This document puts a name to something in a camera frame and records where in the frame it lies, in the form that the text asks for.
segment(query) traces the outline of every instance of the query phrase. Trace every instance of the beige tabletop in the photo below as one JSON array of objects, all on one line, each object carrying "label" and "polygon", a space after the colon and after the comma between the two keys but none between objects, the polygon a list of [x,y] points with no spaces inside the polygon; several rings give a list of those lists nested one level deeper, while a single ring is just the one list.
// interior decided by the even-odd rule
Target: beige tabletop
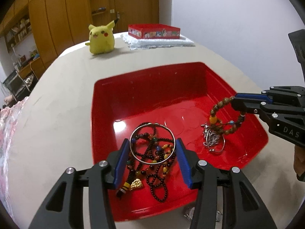
[{"label": "beige tabletop", "polygon": [[[44,73],[18,118],[10,151],[9,191],[17,225],[28,228],[41,202],[67,167],[93,165],[91,102],[102,78],[153,66],[204,62],[237,92],[261,89],[233,64],[204,46],[130,51],[116,39],[115,50],[92,56],[82,47],[56,59]],[[295,215],[305,191],[293,170],[292,144],[269,135],[267,146],[243,172],[265,202],[278,228]],[[84,196],[85,228],[90,228]],[[156,217],[117,223],[117,228],[188,228],[181,209]]]}]

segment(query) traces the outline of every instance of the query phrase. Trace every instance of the folded white cloth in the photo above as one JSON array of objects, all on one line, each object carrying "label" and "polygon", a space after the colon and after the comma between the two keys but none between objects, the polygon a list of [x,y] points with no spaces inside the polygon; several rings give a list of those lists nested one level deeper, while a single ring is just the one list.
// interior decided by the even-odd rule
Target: folded white cloth
[{"label": "folded white cloth", "polygon": [[180,35],[180,39],[136,39],[124,32],[121,34],[121,38],[130,47],[130,50],[134,49],[150,49],[156,47],[174,47],[174,46],[195,46],[195,43],[187,37]]}]

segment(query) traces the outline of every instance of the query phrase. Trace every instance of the pikachu plush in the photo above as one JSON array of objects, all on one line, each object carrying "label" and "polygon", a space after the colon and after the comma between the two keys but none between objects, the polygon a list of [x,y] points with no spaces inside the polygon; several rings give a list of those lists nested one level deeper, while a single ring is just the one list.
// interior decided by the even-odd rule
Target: pikachu plush
[{"label": "pikachu plush", "polygon": [[114,49],[113,28],[118,19],[110,22],[106,26],[95,27],[89,25],[89,41],[86,45],[90,46],[92,54],[108,53]]}]

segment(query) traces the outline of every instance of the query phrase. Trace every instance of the gold pendant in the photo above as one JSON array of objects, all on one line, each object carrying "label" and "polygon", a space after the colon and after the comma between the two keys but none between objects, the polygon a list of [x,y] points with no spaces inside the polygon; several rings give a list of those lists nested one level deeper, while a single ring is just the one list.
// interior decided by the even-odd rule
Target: gold pendant
[{"label": "gold pendant", "polygon": [[143,183],[141,182],[140,179],[135,179],[131,186],[130,186],[130,190],[133,190],[133,189],[137,189],[137,188],[142,188],[143,187]]}]

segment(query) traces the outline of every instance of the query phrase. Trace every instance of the red tray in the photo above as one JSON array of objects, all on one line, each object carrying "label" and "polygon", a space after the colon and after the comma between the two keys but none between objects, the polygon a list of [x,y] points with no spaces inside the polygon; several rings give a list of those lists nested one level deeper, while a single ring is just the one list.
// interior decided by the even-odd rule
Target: red tray
[{"label": "red tray", "polygon": [[180,39],[180,28],[163,24],[128,25],[128,34],[137,39]]},{"label": "red tray", "polygon": [[[94,163],[117,150],[124,138],[142,122],[166,124],[176,138],[182,138],[187,149],[214,167],[228,170],[244,167],[267,144],[268,136],[254,115],[248,114],[242,127],[226,136],[221,155],[203,147],[201,124],[209,117],[211,107],[235,91],[216,73],[200,62],[160,66],[99,80],[94,85],[92,102],[92,154]],[[217,115],[223,121],[236,120],[238,112],[229,105]],[[144,188],[127,192],[121,200],[109,191],[115,221],[158,215],[196,199],[197,191],[184,184],[179,165],[167,176],[168,198],[164,203]]]}]

